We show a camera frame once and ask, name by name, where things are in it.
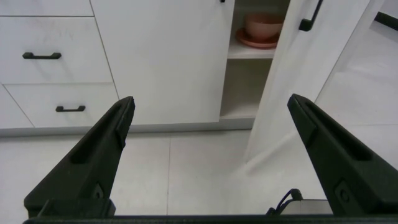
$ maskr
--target white wall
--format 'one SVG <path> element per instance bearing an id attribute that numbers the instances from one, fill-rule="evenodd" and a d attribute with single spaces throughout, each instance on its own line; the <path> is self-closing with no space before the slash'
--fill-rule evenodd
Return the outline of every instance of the white wall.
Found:
<path id="1" fill-rule="evenodd" d="M 398 0 L 385 0 L 381 12 L 398 18 Z"/>

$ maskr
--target door handle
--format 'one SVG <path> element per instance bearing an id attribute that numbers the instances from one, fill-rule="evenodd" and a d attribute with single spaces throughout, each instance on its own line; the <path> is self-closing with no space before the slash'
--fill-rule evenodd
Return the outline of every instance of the door handle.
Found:
<path id="1" fill-rule="evenodd" d="M 56 112 L 82 112 L 86 109 L 86 106 L 79 106 L 77 109 L 63 109 L 63 106 L 57 106 Z"/>
<path id="2" fill-rule="evenodd" d="M 61 56 L 62 56 L 61 53 L 53 53 L 50 56 L 36 56 L 32 52 L 25 52 L 22 55 L 24 59 L 50 59 L 50 60 L 59 59 Z"/>
<path id="3" fill-rule="evenodd" d="M 312 29 L 315 19 L 317 19 L 317 15 L 318 15 L 319 9 L 321 8 L 322 2 L 323 2 L 323 0 L 318 0 L 317 7 L 315 8 L 315 12 L 313 12 L 313 16 L 312 16 L 311 20 L 309 20 L 309 19 L 301 20 L 300 26 L 298 27 L 299 30 L 308 32 Z"/>

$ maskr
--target floor tile grout line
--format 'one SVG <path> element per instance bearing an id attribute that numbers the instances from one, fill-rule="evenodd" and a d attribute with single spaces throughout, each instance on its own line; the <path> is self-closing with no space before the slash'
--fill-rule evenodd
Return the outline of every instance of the floor tile grout line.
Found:
<path id="1" fill-rule="evenodd" d="M 170 188 L 170 158 L 172 148 L 172 137 L 169 138 L 169 171 L 167 172 L 167 199 L 166 199 L 166 215 L 169 214 L 169 188 Z"/>

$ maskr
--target open cabinet door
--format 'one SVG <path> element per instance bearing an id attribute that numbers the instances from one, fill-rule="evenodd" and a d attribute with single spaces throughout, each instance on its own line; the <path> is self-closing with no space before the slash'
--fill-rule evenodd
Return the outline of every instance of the open cabinet door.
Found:
<path id="1" fill-rule="evenodd" d="M 302 19 L 312 18 L 317 4 L 320 10 L 312 29 L 299 30 Z M 267 157 L 294 138 L 296 130 L 286 106 L 289 97 L 296 93 L 316 100 L 358 22 L 364 18 L 373 20 L 371 13 L 365 13 L 373 4 L 373 0 L 290 1 L 246 162 L 256 156 Z"/>

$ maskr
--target pink bowl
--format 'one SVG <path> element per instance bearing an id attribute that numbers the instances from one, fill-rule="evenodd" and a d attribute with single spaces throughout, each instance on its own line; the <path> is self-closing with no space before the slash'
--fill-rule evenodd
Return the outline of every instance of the pink bowl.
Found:
<path id="1" fill-rule="evenodd" d="M 283 18 L 267 13 L 246 15 L 245 30 L 255 40 L 266 40 L 282 30 Z"/>

